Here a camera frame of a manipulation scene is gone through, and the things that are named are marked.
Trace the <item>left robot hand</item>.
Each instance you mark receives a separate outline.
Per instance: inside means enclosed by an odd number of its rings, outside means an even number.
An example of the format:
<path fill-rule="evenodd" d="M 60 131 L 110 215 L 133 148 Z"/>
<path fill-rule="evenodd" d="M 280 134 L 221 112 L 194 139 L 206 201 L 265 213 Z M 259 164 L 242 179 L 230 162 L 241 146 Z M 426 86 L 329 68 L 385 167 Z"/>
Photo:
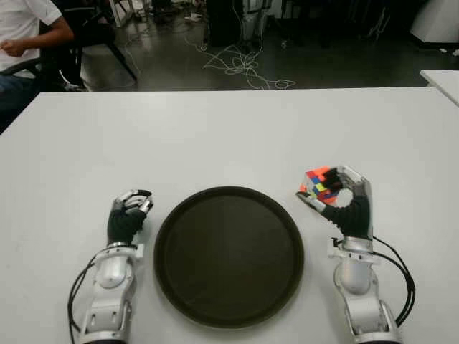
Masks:
<path fill-rule="evenodd" d="M 153 208 L 152 193 L 144 189 L 131 189 L 113 200 L 107 224 L 107 245 L 131 244 L 143 229 L 143 223 Z"/>

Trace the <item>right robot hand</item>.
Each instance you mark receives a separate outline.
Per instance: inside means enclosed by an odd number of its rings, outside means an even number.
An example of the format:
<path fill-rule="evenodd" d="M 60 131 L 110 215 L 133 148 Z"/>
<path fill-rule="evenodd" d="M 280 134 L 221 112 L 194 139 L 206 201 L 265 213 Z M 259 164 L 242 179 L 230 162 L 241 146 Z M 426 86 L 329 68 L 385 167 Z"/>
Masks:
<path fill-rule="evenodd" d="M 344 189 L 350 191 L 350 202 L 345 206 L 327 204 L 306 187 L 298 190 L 295 195 L 340 230 L 343 247 L 353 251 L 372 252 L 373 209 L 369 180 L 349 166 L 337 166 L 323 173 L 321 185 L 333 194 Z"/>

